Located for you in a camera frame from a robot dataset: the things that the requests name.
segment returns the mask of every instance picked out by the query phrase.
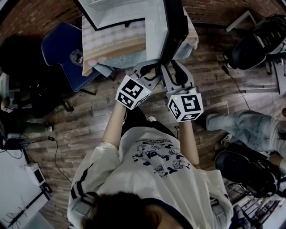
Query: black hair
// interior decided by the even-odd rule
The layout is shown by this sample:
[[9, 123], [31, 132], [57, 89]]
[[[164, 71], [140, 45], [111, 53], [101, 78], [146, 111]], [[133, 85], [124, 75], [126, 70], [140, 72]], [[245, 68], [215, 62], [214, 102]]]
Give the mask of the black hair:
[[284, 133], [278, 132], [278, 135], [281, 139], [286, 140], [286, 132], [284, 132]]
[[142, 199], [133, 193], [100, 195], [94, 214], [84, 222], [84, 229], [155, 229]]

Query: chair leg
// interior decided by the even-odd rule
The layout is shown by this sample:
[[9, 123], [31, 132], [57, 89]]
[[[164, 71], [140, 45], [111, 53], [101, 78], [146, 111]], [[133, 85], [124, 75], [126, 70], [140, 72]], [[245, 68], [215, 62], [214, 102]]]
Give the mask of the chair leg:
[[60, 103], [64, 106], [64, 109], [67, 111], [67, 112], [73, 112], [73, 107], [70, 106], [69, 108], [67, 107], [66, 103], [64, 102], [63, 98], [60, 98], [59, 99]]
[[93, 93], [93, 92], [90, 92], [90, 91], [87, 91], [85, 89], [80, 89], [81, 92], [84, 92], [86, 94], [90, 94], [90, 95], [97, 95], [96, 93]]

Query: black pants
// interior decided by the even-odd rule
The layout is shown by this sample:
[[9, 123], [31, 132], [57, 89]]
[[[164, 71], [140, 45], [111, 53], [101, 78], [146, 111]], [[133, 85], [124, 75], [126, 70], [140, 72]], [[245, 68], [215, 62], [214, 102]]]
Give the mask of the black pants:
[[139, 107], [136, 107], [133, 110], [127, 110], [127, 118], [125, 119], [125, 123], [122, 127], [121, 137], [126, 133], [126, 131], [133, 127], [152, 127], [175, 138], [174, 134], [162, 123], [147, 121], [144, 113]]

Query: wooden floor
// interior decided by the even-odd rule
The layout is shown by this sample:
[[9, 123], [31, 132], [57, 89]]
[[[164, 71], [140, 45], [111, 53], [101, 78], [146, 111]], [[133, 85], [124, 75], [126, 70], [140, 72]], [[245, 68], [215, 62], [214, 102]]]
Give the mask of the wooden floor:
[[[221, 69], [224, 50], [240, 40], [236, 32], [226, 33], [220, 29], [196, 28], [199, 35], [198, 49], [183, 61], [192, 73], [195, 85], [202, 93], [205, 110], [213, 109], [222, 113], [247, 109], [234, 81]], [[263, 66], [247, 71], [231, 71], [241, 90], [257, 89], [263, 85], [275, 84], [275, 77], [269, 76]], [[86, 89], [97, 90], [97, 96], [78, 92], [68, 100], [74, 112], [68, 113], [60, 106], [47, 116], [54, 124], [50, 134], [57, 139], [59, 149], [57, 164], [72, 180], [84, 156], [100, 143], [105, 127], [115, 103], [115, 94], [125, 73], [119, 74], [116, 81], [95, 81]], [[154, 115], [175, 133], [177, 125], [164, 104], [164, 88], [160, 84], [151, 97], [141, 106], [146, 115]], [[282, 119], [281, 110], [285, 99], [278, 93], [245, 94], [251, 110], [271, 114]], [[224, 135], [222, 131], [207, 132], [194, 126], [202, 168], [214, 168], [217, 141]], [[39, 140], [47, 134], [32, 134], [31, 140]], [[41, 210], [43, 216], [57, 229], [66, 229], [66, 219], [70, 183], [55, 167], [56, 143], [44, 141], [32, 144], [27, 149], [32, 160], [39, 163], [47, 183], [53, 189], [51, 201]]]

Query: person's left arm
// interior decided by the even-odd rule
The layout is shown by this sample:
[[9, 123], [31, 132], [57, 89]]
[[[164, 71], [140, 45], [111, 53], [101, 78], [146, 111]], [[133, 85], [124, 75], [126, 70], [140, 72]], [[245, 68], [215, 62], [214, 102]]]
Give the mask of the person's left arm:
[[124, 115], [126, 113], [126, 107], [120, 102], [116, 101], [114, 110], [107, 124], [104, 132], [102, 142], [108, 142], [114, 145], [117, 149], [121, 139], [122, 123]]

